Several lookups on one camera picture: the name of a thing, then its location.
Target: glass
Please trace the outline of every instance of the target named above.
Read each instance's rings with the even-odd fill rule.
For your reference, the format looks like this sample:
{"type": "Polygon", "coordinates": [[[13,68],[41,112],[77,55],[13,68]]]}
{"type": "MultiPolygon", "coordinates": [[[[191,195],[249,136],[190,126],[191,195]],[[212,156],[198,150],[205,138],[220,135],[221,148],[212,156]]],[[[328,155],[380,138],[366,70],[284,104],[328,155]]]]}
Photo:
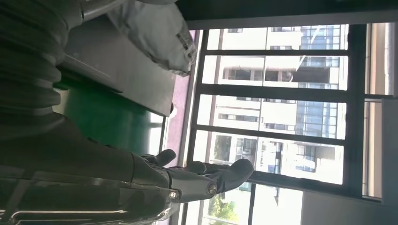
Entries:
{"type": "Polygon", "coordinates": [[[194,160],[231,165],[246,158],[256,171],[342,184],[343,146],[198,131],[194,160]]]}
{"type": "Polygon", "coordinates": [[[374,23],[369,25],[366,94],[394,94],[394,23],[374,23]]]}
{"type": "Polygon", "coordinates": [[[206,56],[202,82],[347,90],[347,74],[344,56],[206,56]]]}
{"type": "Polygon", "coordinates": [[[365,102],[363,195],[382,197],[382,104],[365,102]]]}
{"type": "Polygon", "coordinates": [[[345,138],[345,103],[201,95],[198,124],[345,138]]]}
{"type": "Polygon", "coordinates": [[[203,225],[247,224],[251,184],[219,194],[204,201],[203,225]]]}
{"type": "Polygon", "coordinates": [[[246,50],[347,49],[348,25],[210,30],[207,48],[246,50]]]}
{"type": "Polygon", "coordinates": [[[303,192],[256,185],[253,225],[300,225],[303,192]]]}

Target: tree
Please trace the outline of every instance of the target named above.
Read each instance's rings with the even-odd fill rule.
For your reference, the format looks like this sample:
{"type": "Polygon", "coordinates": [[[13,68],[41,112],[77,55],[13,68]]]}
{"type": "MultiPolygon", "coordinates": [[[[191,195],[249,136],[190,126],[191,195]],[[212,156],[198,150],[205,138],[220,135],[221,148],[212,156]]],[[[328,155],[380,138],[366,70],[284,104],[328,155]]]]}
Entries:
{"type": "MultiPolygon", "coordinates": [[[[225,219],[228,221],[238,222],[237,214],[234,212],[234,202],[223,202],[221,195],[216,195],[210,199],[208,214],[210,216],[225,219]]],[[[225,225],[223,222],[214,222],[212,225],[225,225]]]]}

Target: metal screw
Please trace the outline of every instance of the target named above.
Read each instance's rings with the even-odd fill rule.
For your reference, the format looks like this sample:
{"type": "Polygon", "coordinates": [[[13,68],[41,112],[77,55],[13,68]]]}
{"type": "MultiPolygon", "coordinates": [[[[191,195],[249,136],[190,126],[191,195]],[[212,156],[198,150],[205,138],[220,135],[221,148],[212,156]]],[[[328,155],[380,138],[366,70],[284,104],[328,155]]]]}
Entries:
{"type": "Polygon", "coordinates": [[[217,186],[215,184],[210,184],[207,191],[209,192],[209,195],[215,195],[215,193],[217,193],[217,186]]]}
{"type": "Polygon", "coordinates": [[[177,194],[175,192],[170,192],[170,198],[175,198],[177,194]]]}

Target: robotic hand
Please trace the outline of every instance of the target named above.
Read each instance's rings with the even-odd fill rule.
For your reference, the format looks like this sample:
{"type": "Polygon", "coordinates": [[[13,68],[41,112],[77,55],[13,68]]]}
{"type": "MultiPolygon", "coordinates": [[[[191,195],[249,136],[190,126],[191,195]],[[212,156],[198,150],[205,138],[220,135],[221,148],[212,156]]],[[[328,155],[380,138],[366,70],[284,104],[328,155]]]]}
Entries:
{"type": "MultiPolygon", "coordinates": [[[[168,149],[157,156],[141,156],[154,168],[170,163],[176,154],[168,149]]],[[[180,202],[204,200],[215,194],[233,190],[239,187],[253,173],[252,163],[240,159],[231,166],[213,165],[194,161],[186,167],[163,168],[168,173],[170,188],[180,190],[180,202]]]]}

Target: metal frame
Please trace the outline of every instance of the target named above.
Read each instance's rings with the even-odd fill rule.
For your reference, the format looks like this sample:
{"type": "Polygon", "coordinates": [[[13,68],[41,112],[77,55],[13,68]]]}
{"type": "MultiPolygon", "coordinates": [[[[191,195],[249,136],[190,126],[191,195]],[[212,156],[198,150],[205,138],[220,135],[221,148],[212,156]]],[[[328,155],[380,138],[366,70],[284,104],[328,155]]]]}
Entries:
{"type": "MultiPolygon", "coordinates": [[[[362,196],[363,174],[363,138],[365,101],[377,101],[381,98],[394,98],[385,95],[365,94],[367,25],[350,25],[348,50],[208,50],[209,30],[203,31],[202,46],[199,55],[197,86],[192,110],[191,130],[189,137],[187,162],[193,161],[196,133],[198,130],[312,142],[344,147],[343,183],[342,185],[320,182],[317,180],[299,179],[285,175],[255,171],[248,182],[252,183],[248,224],[252,223],[255,184],[270,185],[280,188],[323,192],[345,197],[367,199],[362,196]],[[240,86],[202,83],[205,57],[207,55],[224,56],[348,56],[347,90],[324,90],[283,87],[240,86]],[[345,139],[332,139],[303,135],[290,135],[257,130],[225,128],[197,124],[200,96],[222,95],[250,98],[274,98],[303,101],[321,101],[346,103],[345,139]]],[[[186,222],[188,204],[184,205],[183,223],[186,222]]]]}

